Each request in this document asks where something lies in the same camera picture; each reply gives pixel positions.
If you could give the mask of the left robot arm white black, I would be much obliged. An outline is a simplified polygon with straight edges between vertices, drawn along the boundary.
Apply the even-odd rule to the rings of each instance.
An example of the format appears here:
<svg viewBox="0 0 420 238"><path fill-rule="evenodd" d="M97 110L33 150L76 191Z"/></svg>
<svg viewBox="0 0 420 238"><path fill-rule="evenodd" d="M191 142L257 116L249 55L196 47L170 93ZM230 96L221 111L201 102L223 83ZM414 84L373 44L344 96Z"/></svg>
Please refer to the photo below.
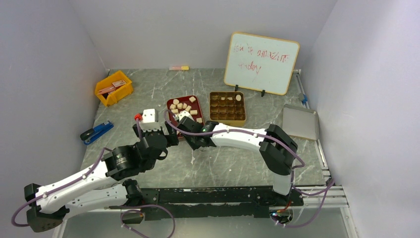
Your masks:
<svg viewBox="0 0 420 238"><path fill-rule="evenodd" d="M24 188L29 209L26 225L34 232L51 230L63 221L103 207L137 208L146 205L133 179L164 160L168 147L178 145L175 129L166 123L163 130L146 130L135 125L140 140L133 145L103 148L98 159L86 169L49 185L29 184Z"/></svg>

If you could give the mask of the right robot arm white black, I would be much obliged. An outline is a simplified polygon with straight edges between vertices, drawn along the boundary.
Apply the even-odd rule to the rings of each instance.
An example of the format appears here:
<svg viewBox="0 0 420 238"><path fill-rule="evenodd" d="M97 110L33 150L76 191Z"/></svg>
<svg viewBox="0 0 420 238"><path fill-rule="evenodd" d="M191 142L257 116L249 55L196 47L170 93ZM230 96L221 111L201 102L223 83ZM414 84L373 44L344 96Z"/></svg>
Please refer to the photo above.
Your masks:
<svg viewBox="0 0 420 238"><path fill-rule="evenodd" d="M204 125L189 117L172 126L180 132L192 149L202 147L234 147L258 152L274 173L272 199L283 206L291 199L292 165L297 159L297 143L275 124L268 128L246 129L217 121Z"/></svg>

